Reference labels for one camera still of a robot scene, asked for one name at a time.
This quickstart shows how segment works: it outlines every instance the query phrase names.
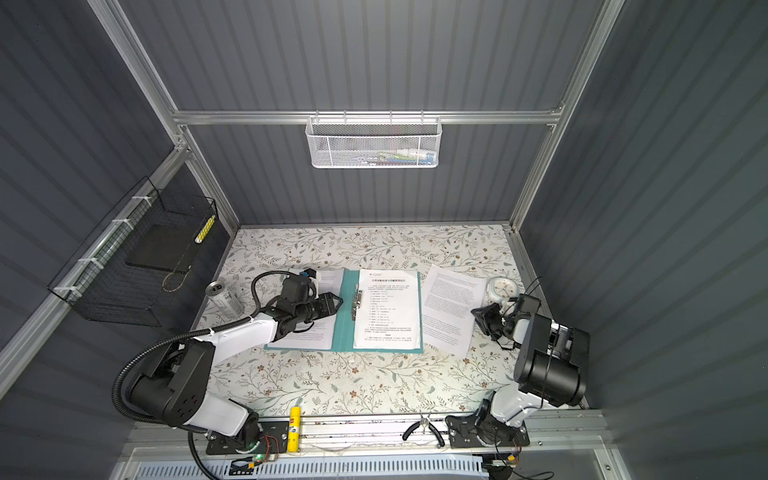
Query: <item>white vent grille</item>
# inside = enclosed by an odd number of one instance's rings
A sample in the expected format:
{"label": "white vent grille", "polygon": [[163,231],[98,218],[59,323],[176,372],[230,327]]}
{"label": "white vent grille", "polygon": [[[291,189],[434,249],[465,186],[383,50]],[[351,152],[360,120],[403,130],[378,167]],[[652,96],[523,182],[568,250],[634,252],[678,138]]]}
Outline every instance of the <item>white vent grille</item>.
{"label": "white vent grille", "polygon": [[317,168],[437,167],[442,125],[327,124],[310,118],[306,140]]}
{"label": "white vent grille", "polygon": [[[261,465],[251,475],[229,475],[231,460],[204,461],[219,478],[337,478],[376,477],[380,475],[452,475],[487,478],[482,459],[472,455],[434,454],[356,457],[300,457],[283,455],[276,462]],[[142,462],[136,480],[205,480],[192,462]]]}

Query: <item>white mesh basket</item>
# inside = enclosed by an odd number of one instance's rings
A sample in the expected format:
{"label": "white mesh basket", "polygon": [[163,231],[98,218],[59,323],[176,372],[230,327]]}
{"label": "white mesh basket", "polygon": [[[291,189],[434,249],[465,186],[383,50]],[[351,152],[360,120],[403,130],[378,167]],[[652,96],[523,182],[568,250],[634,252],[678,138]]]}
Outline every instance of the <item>white mesh basket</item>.
{"label": "white mesh basket", "polygon": [[306,140],[317,168],[437,167],[442,125],[331,124],[310,118]]}

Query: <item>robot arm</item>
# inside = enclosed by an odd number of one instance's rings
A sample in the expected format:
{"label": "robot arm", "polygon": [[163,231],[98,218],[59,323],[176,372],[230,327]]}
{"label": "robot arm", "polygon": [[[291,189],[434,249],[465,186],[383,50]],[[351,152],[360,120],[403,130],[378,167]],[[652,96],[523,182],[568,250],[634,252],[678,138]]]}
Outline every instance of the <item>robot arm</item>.
{"label": "robot arm", "polygon": [[522,294],[506,316],[497,303],[472,311],[485,335],[493,340],[504,336],[520,349],[516,383],[493,392],[476,413],[478,436],[486,443],[497,436],[511,438],[539,409],[564,403],[576,406],[584,397],[589,334],[538,315],[540,305],[539,299]]}
{"label": "robot arm", "polygon": [[[283,291],[261,308],[253,284],[272,273],[287,275]],[[301,332],[311,328],[315,320],[334,315],[343,300],[332,293],[315,297],[312,277],[311,269],[300,275],[280,271],[259,275],[252,283],[257,302],[257,311],[252,316],[237,320],[229,327],[218,326],[203,334],[198,330],[174,337],[145,350],[116,378],[112,395],[115,407],[123,415],[139,421],[219,432],[231,437],[239,449],[251,449],[260,435],[258,414],[208,392],[211,367],[244,350],[281,339],[302,323],[310,327],[299,330]],[[148,416],[128,408],[121,393],[127,372],[141,360],[141,371],[126,396],[130,404]]]}

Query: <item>orange wire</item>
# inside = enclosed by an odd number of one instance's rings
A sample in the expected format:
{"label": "orange wire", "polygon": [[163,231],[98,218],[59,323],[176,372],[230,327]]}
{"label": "orange wire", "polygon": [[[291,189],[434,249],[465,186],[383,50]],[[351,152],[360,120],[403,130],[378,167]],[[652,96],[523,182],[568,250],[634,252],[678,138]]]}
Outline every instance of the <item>orange wire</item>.
{"label": "orange wire", "polygon": [[277,439],[271,435],[264,435],[266,437],[266,444],[267,446],[270,444],[270,439],[275,441],[275,446],[277,447],[277,452],[275,452],[275,460],[277,460],[278,455],[280,454],[280,443],[277,441]]}
{"label": "orange wire", "polygon": [[512,439],[512,443],[515,444],[515,448],[518,450],[515,453],[515,461],[518,463],[518,467],[519,467],[520,466],[520,454],[523,453],[523,448],[522,447],[518,447],[518,443],[515,441],[514,438]]}

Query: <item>pliers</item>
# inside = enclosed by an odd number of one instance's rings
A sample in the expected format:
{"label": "pliers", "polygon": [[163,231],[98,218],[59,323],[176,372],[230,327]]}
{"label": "pliers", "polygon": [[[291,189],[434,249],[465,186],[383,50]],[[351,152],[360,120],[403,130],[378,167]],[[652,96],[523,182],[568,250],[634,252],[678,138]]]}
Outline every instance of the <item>pliers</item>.
{"label": "pliers", "polygon": [[429,421],[429,414],[427,416],[422,415],[419,413],[419,416],[421,419],[418,422],[414,422],[413,425],[408,427],[405,433],[402,434],[403,441],[407,440],[409,436],[413,432],[416,431],[418,427],[422,427],[422,431],[426,432],[427,427],[429,427],[429,431],[432,432],[432,434],[437,438],[437,446],[442,448],[445,446],[445,440],[442,439],[442,435],[440,435],[440,431],[435,427],[430,421]]}

